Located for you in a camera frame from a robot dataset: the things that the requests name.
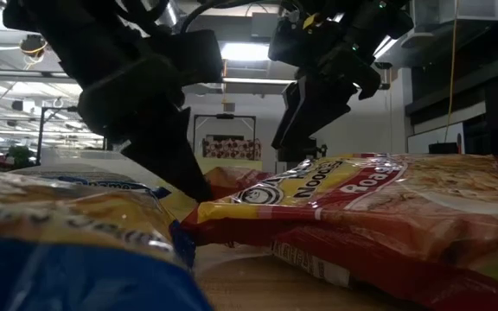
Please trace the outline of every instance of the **crinkled plastic wrapper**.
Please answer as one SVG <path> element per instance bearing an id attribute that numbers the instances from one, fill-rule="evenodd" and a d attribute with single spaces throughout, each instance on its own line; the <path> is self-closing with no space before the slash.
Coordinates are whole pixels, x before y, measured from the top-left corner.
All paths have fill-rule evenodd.
<path id="1" fill-rule="evenodd" d="M 0 310 L 210 310 L 147 194 L 0 174 Z"/>
<path id="2" fill-rule="evenodd" d="M 429 308 L 498 309 L 498 163 L 476 155 L 305 161 L 183 223 L 197 244 L 271 245 L 329 282 L 349 273 Z"/>

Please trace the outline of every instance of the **noodle logo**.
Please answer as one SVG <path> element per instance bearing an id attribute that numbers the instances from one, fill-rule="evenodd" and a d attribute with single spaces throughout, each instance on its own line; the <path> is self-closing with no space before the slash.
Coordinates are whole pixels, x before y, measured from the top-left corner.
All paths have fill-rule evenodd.
<path id="1" fill-rule="evenodd" d="M 242 192 L 238 199 L 243 203 L 274 205 L 284 198 L 284 192 L 276 187 L 256 186 Z"/>

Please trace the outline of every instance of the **table surface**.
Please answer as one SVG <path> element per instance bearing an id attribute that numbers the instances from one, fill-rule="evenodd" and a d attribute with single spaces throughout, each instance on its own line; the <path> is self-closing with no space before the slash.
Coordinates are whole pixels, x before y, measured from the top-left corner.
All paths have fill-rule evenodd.
<path id="1" fill-rule="evenodd" d="M 217 311 L 406 309 L 383 295 L 327 284 L 255 250 L 222 245 L 197 250 L 195 276 Z"/>

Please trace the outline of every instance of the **robotic arm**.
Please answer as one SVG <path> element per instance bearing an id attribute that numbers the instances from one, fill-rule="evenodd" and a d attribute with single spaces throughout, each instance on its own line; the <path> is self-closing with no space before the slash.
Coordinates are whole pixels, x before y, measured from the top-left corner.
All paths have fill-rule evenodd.
<path id="1" fill-rule="evenodd" d="M 83 89 L 79 111 L 88 127 L 115 142 L 125 156 L 198 201 L 212 199 L 188 145 L 189 109 L 182 87 L 221 80 L 222 60 L 214 32 L 188 32 L 210 8 L 255 0 L 210 0 L 192 12 L 179 34 L 154 22 L 168 0 L 147 10 L 140 0 L 9 0 L 5 26 L 41 33 L 59 55 L 64 71 Z M 301 138 L 350 111 L 347 102 L 380 87 L 370 67 L 386 35 L 412 28 L 401 8 L 408 0 L 290 0 L 269 56 L 299 67 L 298 82 L 284 92 L 286 113 L 273 147 L 293 148 Z M 340 22 L 332 21 L 336 16 Z M 137 24 L 149 37 L 124 25 Z"/>

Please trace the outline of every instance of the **red packaging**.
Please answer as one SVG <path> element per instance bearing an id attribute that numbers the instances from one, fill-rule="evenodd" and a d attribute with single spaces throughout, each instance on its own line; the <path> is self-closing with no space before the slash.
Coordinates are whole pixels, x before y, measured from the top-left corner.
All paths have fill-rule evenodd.
<path id="1" fill-rule="evenodd" d="M 289 249 L 284 260 L 316 276 L 333 264 L 429 308 L 498 309 L 495 159 L 368 156 L 303 162 L 201 204 L 183 226 L 198 244 Z"/>

